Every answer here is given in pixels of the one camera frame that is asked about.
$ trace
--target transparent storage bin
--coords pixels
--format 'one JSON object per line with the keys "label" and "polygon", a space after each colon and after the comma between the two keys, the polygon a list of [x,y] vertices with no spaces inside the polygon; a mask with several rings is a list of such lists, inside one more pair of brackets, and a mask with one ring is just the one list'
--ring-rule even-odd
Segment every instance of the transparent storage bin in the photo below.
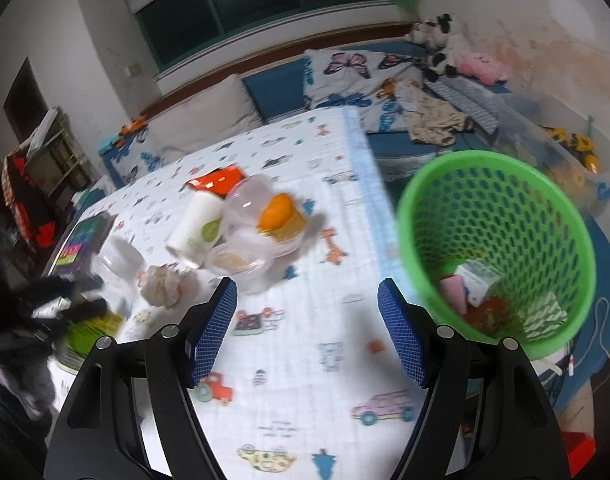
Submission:
{"label": "transparent storage bin", "polygon": [[592,128],[594,153],[601,166],[601,171],[594,174],[541,128],[560,126],[571,139],[572,134],[586,135],[587,118],[540,92],[497,94],[494,99],[500,122],[494,149],[538,168],[583,214],[597,216],[610,200],[610,140]]}

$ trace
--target orange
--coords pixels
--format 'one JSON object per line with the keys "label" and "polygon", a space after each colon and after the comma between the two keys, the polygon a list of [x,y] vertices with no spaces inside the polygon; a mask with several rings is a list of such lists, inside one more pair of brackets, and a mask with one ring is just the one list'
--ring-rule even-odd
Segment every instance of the orange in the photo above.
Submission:
{"label": "orange", "polygon": [[274,231],[283,227],[294,213],[294,204],[287,193],[274,196],[258,219],[260,231]]}

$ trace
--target silver screw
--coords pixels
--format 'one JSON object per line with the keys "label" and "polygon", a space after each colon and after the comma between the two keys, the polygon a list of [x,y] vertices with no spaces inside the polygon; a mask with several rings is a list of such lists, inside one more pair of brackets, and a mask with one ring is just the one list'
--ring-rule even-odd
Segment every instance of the silver screw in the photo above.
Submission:
{"label": "silver screw", "polygon": [[160,331],[160,335],[165,339],[176,337],[178,335],[178,327],[176,325],[165,325],[163,330]]}
{"label": "silver screw", "polygon": [[516,350],[518,348],[518,343],[516,342],[516,339],[506,337],[503,339],[503,346],[508,350]]}
{"label": "silver screw", "polygon": [[111,344],[112,344],[112,338],[109,337],[108,335],[104,335],[102,337],[99,337],[98,340],[96,341],[96,348],[98,348],[99,350],[104,350]]}
{"label": "silver screw", "polygon": [[449,339],[454,336],[454,330],[447,325],[441,325],[436,329],[436,333],[441,336],[443,339]]}

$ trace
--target green plastic laundry basket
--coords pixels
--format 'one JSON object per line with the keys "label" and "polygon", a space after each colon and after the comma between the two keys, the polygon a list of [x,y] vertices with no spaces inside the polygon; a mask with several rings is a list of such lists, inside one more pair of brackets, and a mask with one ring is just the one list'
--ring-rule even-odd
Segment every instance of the green plastic laundry basket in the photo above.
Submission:
{"label": "green plastic laundry basket", "polygon": [[[439,156],[407,184],[398,223],[400,254],[421,303],[435,322],[467,339],[495,344],[512,336],[530,359],[540,359],[572,339],[588,315],[596,285],[588,230],[556,184],[519,160],[476,150]],[[434,286],[474,258],[503,276],[494,294],[514,322],[496,338],[461,319]],[[566,319],[528,337],[518,320],[549,292]]]}

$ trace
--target white patterned tablecloth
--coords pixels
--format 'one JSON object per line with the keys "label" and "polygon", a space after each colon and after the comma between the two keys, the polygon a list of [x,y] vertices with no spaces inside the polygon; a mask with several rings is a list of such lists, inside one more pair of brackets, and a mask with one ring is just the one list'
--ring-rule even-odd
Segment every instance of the white patterned tablecloth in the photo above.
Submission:
{"label": "white patterned tablecloth", "polygon": [[[304,246],[272,267],[275,285],[239,296],[238,310],[248,314],[266,307],[282,313],[269,330],[244,336],[233,333],[234,316],[213,368],[221,374],[214,396],[231,402],[203,402],[191,392],[229,480],[272,472],[285,480],[389,479],[422,406],[425,392],[403,375],[377,308],[377,287],[388,276],[408,300],[415,296],[398,256],[391,205],[358,124],[353,108],[269,124],[151,173],[83,215],[117,215],[113,234],[131,240],[147,264],[162,265],[174,261],[164,242],[191,196],[183,184],[192,176],[238,164],[246,174],[271,177],[309,213]],[[214,276],[199,275],[195,303],[213,290]],[[176,312],[178,319],[182,314]],[[73,377],[51,370],[59,408]],[[144,386],[139,392],[150,465],[169,474]],[[462,459],[455,452],[453,466]]]}

